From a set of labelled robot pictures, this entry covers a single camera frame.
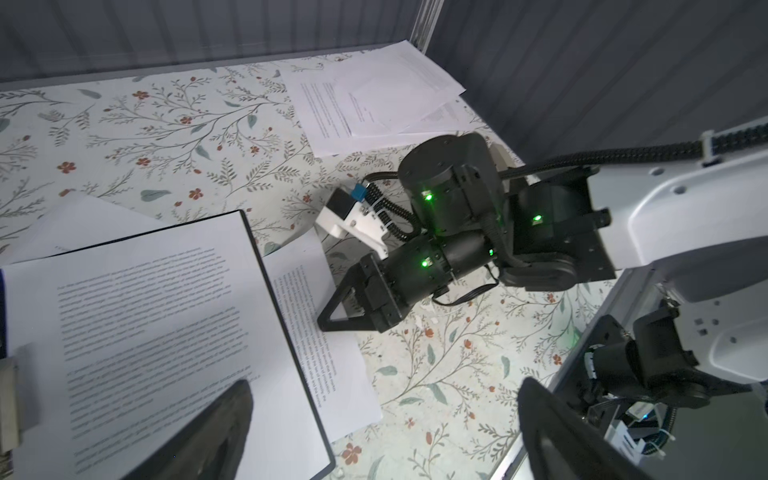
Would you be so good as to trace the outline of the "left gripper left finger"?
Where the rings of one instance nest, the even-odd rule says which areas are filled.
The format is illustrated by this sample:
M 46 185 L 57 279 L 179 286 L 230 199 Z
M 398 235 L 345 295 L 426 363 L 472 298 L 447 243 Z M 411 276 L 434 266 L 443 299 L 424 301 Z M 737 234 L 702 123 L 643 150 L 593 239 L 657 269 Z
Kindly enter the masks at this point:
M 250 428 L 250 384 L 238 380 L 127 479 L 233 479 Z

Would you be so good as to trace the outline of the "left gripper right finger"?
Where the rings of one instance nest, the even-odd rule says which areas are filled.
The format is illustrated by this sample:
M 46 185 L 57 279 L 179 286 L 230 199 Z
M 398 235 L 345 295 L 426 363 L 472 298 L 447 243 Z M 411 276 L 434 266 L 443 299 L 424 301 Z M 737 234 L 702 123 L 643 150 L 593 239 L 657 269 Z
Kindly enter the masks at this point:
M 528 377 L 522 382 L 517 403 L 520 433 L 534 479 L 649 477 L 537 380 Z

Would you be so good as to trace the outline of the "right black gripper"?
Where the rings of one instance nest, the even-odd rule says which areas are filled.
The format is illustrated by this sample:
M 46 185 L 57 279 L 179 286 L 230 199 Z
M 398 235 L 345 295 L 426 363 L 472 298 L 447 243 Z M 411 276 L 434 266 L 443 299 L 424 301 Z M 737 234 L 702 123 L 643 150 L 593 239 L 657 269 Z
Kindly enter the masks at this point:
M 480 231 L 421 235 L 386 259 L 372 254 L 352 265 L 318 316 L 323 332 L 385 332 L 420 301 L 440 296 L 455 280 L 486 266 L 496 254 Z

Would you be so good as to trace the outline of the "printed paper sheet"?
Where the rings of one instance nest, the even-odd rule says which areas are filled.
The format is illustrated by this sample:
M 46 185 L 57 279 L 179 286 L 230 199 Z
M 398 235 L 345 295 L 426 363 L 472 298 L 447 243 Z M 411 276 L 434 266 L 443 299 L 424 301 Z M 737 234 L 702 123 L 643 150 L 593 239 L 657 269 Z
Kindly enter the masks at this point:
M 315 229 L 268 254 L 264 263 L 328 439 L 380 421 L 356 334 L 318 326 L 335 284 Z
M 165 223 L 114 203 L 72 193 L 1 254 L 1 264 L 44 258 L 163 228 Z

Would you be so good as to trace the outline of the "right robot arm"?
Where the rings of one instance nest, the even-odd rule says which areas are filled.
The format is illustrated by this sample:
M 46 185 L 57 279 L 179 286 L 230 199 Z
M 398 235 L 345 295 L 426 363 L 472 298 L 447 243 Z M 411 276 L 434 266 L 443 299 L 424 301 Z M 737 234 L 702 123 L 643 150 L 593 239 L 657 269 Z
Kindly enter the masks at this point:
M 492 285 L 554 293 L 647 269 L 669 293 L 621 339 L 587 340 L 560 398 L 577 412 L 610 398 L 701 408 L 767 380 L 767 126 L 698 140 L 577 152 L 499 170 L 476 134 L 412 150 L 389 202 L 370 174 L 318 217 L 369 254 L 318 316 L 325 332 L 386 332 L 421 300 L 486 268 Z

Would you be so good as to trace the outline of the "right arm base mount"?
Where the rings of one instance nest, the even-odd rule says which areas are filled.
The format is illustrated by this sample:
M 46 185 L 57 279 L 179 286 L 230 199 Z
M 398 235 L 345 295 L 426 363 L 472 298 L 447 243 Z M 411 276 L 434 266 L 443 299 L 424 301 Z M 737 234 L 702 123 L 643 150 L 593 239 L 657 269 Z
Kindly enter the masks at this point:
M 749 390 L 697 369 L 675 328 L 678 317 L 678 308 L 661 307 L 636 320 L 633 335 L 610 315 L 598 318 L 556 395 L 603 432 L 623 417 L 630 419 L 628 429 L 656 420 L 656 431 L 638 440 L 643 456 L 662 455 L 679 409 L 703 408 L 714 397 Z

